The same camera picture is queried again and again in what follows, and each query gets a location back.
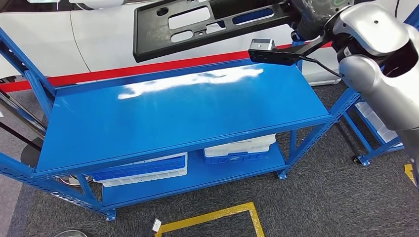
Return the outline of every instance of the silver metal bowl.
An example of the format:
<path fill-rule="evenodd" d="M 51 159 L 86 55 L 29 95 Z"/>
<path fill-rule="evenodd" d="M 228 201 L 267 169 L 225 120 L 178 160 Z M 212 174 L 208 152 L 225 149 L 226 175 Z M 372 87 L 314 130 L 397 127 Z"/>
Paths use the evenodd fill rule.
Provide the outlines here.
<path fill-rule="evenodd" d="M 60 177 L 59 180 L 70 186 L 80 186 L 80 182 L 77 180 L 75 175 L 63 176 Z M 88 183 L 93 181 L 92 177 L 90 176 L 86 176 L 86 180 Z"/>
<path fill-rule="evenodd" d="M 57 234 L 55 237 L 87 237 L 83 232 L 70 230 Z"/>

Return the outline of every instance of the blue and white crate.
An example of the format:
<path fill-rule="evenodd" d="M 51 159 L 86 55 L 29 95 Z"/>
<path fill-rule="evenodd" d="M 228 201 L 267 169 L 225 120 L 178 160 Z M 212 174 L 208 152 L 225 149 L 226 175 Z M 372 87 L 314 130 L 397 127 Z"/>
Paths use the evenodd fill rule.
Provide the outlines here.
<path fill-rule="evenodd" d="M 104 187 L 172 178 L 187 174 L 188 153 L 143 160 L 90 173 Z"/>
<path fill-rule="evenodd" d="M 204 149 L 206 164 L 219 164 L 234 160 L 262 159 L 275 142 L 275 134 L 228 143 Z"/>

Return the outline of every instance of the white car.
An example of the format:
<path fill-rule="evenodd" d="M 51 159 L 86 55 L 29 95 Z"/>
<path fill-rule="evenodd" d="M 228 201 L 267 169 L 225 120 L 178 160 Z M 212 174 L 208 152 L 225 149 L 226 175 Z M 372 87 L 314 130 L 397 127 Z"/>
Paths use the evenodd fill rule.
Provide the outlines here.
<path fill-rule="evenodd" d="M 49 1 L 50 3 L 29 3 Z M 136 63 L 132 55 L 134 10 L 153 1 L 144 0 L 79 0 L 79 3 L 118 2 L 118 6 L 82 10 L 84 4 L 69 0 L 0 0 L 0 27 L 12 38 L 30 60 L 48 77 L 78 75 L 104 70 L 128 68 L 137 74 L 138 65 L 204 57 L 247 50 L 254 38 L 274 39 L 277 45 L 292 42 L 288 26 L 279 26 L 183 52 Z M 396 0 L 377 0 L 394 12 Z M 419 0 L 403 0 L 398 18 L 404 21 Z M 311 55 L 333 70 L 337 70 L 332 48 L 322 48 Z M 113 77 L 118 77 L 118 70 Z M 303 74 L 312 84 L 337 83 L 338 78 L 313 63 L 304 62 Z M 0 56 L 0 78 L 18 72 Z"/>

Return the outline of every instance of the red stripe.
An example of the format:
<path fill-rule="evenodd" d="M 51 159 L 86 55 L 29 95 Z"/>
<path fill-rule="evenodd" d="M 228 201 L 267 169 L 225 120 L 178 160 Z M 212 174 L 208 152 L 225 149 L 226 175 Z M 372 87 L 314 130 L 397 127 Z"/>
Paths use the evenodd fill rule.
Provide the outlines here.
<path fill-rule="evenodd" d="M 331 44 L 328 43 L 324 45 L 323 47 L 330 47 L 330 45 Z M 277 48 L 288 48 L 288 47 L 290 47 L 290 44 L 277 46 Z M 99 72 L 50 77 L 48 78 L 48 81 L 54 86 L 62 86 L 62 85 L 69 85 L 69 84 L 92 81 L 92 80 L 103 80 L 103 79 L 110 79 L 110 78 L 127 77 L 127 76 L 139 75 L 139 74 L 144 74 L 144 73 L 168 71 L 168 70 L 174 70 L 174 69 L 179 69 L 179 68 L 195 67 L 195 66 L 200 66 L 200 65 L 205 65 L 205 64 L 234 61 L 234 60 L 240 60 L 240 59 L 246 59 L 246 58 L 249 58 L 248 52 L 240 51 L 240 52 L 225 53 L 225 54 L 212 55 L 212 56 L 199 57 L 199 58 L 183 59 L 183 60 L 164 62 L 164 63 L 156 63 L 156 64 L 148 64 L 148 65 L 134 66 L 134 67 L 128 67 L 128 68 L 104 70 L 104 71 L 99 71 Z M 0 84 L 0 90 L 3 92 L 27 90 L 30 88 L 31 87 L 29 86 L 29 83 L 27 81 L 18 81 L 18 82 Z"/>

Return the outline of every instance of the metal pole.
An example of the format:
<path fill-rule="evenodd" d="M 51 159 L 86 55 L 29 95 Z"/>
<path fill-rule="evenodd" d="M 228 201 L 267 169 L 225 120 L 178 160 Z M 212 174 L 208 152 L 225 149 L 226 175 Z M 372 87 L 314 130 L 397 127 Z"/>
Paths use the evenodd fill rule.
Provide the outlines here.
<path fill-rule="evenodd" d="M 31 128 L 42 140 L 45 138 L 46 126 L 13 97 L 2 91 L 0 91 L 0 105 Z"/>
<path fill-rule="evenodd" d="M 41 147 L 37 144 L 33 143 L 31 140 L 27 139 L 26 137 L 22 136 L 20 133 L 13 130 L 11 127 L 7 126 L 6 124 L 0 122 L 0 127 L 6 130 L 8 133 L 12 134 L 13 136 L 19 138 L 22 142 L 28 144 L 29 146 L 35 148 L 38 151 L 41 151 Z"/>

